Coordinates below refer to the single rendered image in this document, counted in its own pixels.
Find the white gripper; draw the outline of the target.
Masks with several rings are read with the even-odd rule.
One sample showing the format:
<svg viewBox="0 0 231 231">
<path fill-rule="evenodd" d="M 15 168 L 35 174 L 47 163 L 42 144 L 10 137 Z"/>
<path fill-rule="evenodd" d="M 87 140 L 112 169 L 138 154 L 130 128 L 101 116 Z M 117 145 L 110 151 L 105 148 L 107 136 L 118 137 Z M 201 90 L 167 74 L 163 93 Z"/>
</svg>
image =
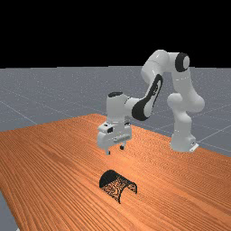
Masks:
<svg viewBox="0 0 231 231">
<path fill-rule="evenodd" d="M 104 122 L 97 130 L 97 146 L 106 150 L 106 155 L 110 155 L 109 148 L 116 144 L 121 144 L 120 150 L 124 150 L 126 142 L 132 139 L 132 127 L 128 120 L 112 124 Z"/>
</svg>

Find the dark mesh basket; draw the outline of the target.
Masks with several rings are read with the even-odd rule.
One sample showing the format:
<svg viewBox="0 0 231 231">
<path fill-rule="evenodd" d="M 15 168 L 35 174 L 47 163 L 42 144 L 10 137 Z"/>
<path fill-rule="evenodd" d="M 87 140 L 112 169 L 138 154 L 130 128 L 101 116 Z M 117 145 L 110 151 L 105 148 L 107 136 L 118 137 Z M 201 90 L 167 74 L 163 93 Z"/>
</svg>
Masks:
<svg viewBox="0 0 231 231">
<path fill-rule="evenodd" d="M 108 170 L 102 174 L 99 180 L 99 188 L 118 203 L 121 203 L 121 195 L 125 188 L 128 188 L 133 193 L 138 192 L 135 182 L 130 181 L 114 170 Z"/>
</svg>

